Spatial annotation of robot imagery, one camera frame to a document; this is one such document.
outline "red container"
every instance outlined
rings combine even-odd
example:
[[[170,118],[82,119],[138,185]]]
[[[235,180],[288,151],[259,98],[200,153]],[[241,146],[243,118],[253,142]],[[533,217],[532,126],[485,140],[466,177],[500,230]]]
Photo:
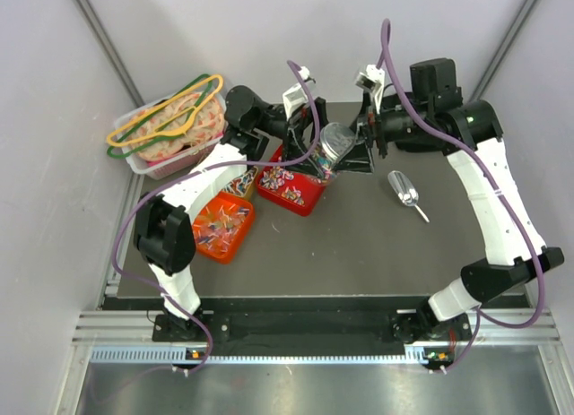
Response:
[[[226,229],[211,230],[207,228],[209,224],[214,222],[225,226],[225,223],[229,223],[239,210],[243,211],[245,218],[231,224],[232,233]],[[225,222],[220,222],[221,217],[225,218]],[[235,195],[227,193],[217,194],[199,212],[192,225],[197,250],[218,263],[229,263],[251,228],[254,219],[253,204]]]
[[[275,151],[273,157],[271,157],[271,162],[279,161],[281,158],[282,148],[283,147],[280,146],[279,149]],[[307,216],[313,212],[315,204],[317,204],[319,197],[323,191],[325,191],[324,186],[312,182],[305,175],[292,173],[292,180],[283,179],[284,185],[279,186],[278,189],[270,189],[262,186],[261,182],[265,173],[269,172],[269,170],[271,170],[271,167],[265,167],[263,171],[259,172],[259,176],[257,176],[256,183],[259,195],[301,216]],[[281,194],[285,193],[286,190],[293,190],[293,188],[300,191],[300,198],[303,200],[303,204],[297,204],[293,200],[281,196]]]

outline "metal scoop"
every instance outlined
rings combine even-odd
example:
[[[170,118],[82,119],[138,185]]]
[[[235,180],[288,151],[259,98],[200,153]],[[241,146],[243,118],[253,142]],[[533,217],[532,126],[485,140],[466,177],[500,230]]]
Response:
[[[391,184],[402,204],[408,207],[414,207],[425,221],[430,222],[429,217],[417,205],[419,193],[414,189],[413,183],[404,173],[396,170],[391,171],[388,174],[388,183]]]

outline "metal frame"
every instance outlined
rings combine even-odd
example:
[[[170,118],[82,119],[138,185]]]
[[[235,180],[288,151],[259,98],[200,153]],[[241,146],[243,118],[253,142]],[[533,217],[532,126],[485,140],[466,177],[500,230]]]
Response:
[[[119,56],[116,47],[109,38],[106,29],[103,27],[98,14],[96,14],[96,12],[93,10],[90,0],[73,1],[82,13],[83,18],[93,32],[94,37],[96,40],[98,40],[98,43],[100,43],[101,50],[103,50],[104,54],[108,57],[112,67],[114,67],[117,77],[124,85],[124,88],[126,88],[126,92],[129,94],[135,106],[140,108],[145,104],[144,99],[142,99],[142,95],[137,90],[132,77],[127,71],[122,58]]]
[[[204,350],[204,342],[153,342],[153,320],[160,311],[88,311],[80,315],[76,326],[68,371],[54,413],[72,415],[77,410],[91,362],[183,364],[186,350]],[[525,309],[487,309],[486,313],[502,321],[518,324],[534,313]],[[471,328],[475,316],[469,317]],[[405,346],[405,356],[381,357],[214,357],[210,364],[417,364],[423,348],[444,346],[446,342],[416,342]],[[574,408],[574,375],[561,345],[560,335],[549,310],[527,329],[505,329],[486,320],[481,324],[474,345],[536,346],[540,350],[544,371],[560,414]]]
[[[517,12],[513,22],[509,25],[503,40],[497,47],[494,55],[486,67],[478,85],[474,89],[471,100],[479,99],[486,91],[492,79],[500,69],[504,58],[509,53],[514,44],[518,33],[523,29],[526,20],[534,11],[540,0],[525,0]],[[111,42],[107,32],[103,28],[98,15],[91,6],[90,0],[74,0],[80,12],[82,13],[87,24],[91,28],[96,40],[101,45],[103,52],[108,57],[114,67],[119,80],[122,82],[126,92],[131,97],[137,107],[144,104],[141,94],[137,90],[129,72],[122,62],[116,48]],[[120,215],[119,222],[123,222],[129,211],[135,206],[141,192],[143,177],[134,175],[126,192],[126,201],[124,209]],[[120,247],[120,263],[123,263],[129,238],[125,238]],[[100,302],[105,297],[114,297],[117,295],[117,286],[119,276],[109,267],[105,274],[105,283],[102,285]],[[532,315],[533,309],[507,309],[507,310],[488,310],[488,313],[507,321],[519,323]],[[159,312],[150,312],[150,318],[153,319]],[[471,327],[474,327],[475,318],[470,317]],[[407,352],[416,354],[417,349],[430,347],[441,344],[436,342],[417,342]],[[508,346],[508,345],[528,345],[538,346],[544,370],[548,376],[550,387],[555,398],[560,414],[574,413],[574,375],[570,364],[566,358],[565,351],[561,346],[560,335],[556,329],[552,315],[545,311],[541,319],[531,328],[525,330],[502,329],[486,321],[481,325],[481,331],[476,339],[476,345],[490,346]],[[86,380],[87,368],[90,364],[92,354],[98,353],[105,345],[115,345],[125,349],[136,349],[140,354],[157,353],[161,349],[170,349],[174,353],[180,353],[181,347],[175,344],[152,342],[152,324],[142,311],[126,312],[84,312],[81,314],[76,327],[70,354],[67,362],[67,372],[61,388],[61,393],[57,399],[57,405],[53,413],[59,415],[75,414],[80,399],[83,384]],[[202,342],[188,342],[185,348],[204,348]],[[253,359],[245,358],[241,360],[216,360],[220,362],[240,362],[252,363]],[[263,359],[258,360],[265,363],[279,363],[280,359]],[[351,359],[351,362],[361,362],[360,359]]]
[[[481,80],[474,88],[473,93],[470,95],[469,101],[475,101],[476,99],[480,99],[486,89],[492,82],[492,79],[499,71],[502,62],[506,58],[507,54],[509,53],[512,45],[514,45],[518,34],[524,28],[526,24],[526,20],[530,17],[533,13],[536,5],[540,2],[540,0],[524,0],[512,23],[510,24],[509,28],[507,29],[502,41],[500,42],[499,46],[496,48],[494,55],[491,58],[491,61],[486,66],[486,70],[484,71],[483,75],[481,76]]]

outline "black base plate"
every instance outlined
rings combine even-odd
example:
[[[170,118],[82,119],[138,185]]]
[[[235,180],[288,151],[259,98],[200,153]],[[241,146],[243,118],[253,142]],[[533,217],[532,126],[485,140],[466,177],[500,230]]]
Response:
[[[213,355],[260,357],[402,355],[404,345],[393,335],[396,309],[369,298],[227,299],[217,310],[202,313],[213,335]],[[459,341],[470,333],[453,324]],[[189,331],[158,315],[155,342],[205,342],[199,327]],[[430,340],[448,342],[448,337]]]

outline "white wall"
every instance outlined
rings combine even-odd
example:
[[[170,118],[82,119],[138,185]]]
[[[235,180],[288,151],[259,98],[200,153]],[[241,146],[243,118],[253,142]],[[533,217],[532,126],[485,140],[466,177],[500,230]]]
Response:
[[[0,413],[48,413],[78,313],[94,308],[128,168],[132,108],[72,0],[0,0]]]
[[[202,72],[221,72],[277,102],[294,83],[285,60],[310,68],[330,101],[360,101],[353,79],[393,22],[399,74],[424,59],[457,61],[466,95],[522,0],[91,0],[147,100]]]
[[[485,98],[506,131],[510,166],[533,223],[566,263],[547,273],[574,366],[574,0],[542,0]]]

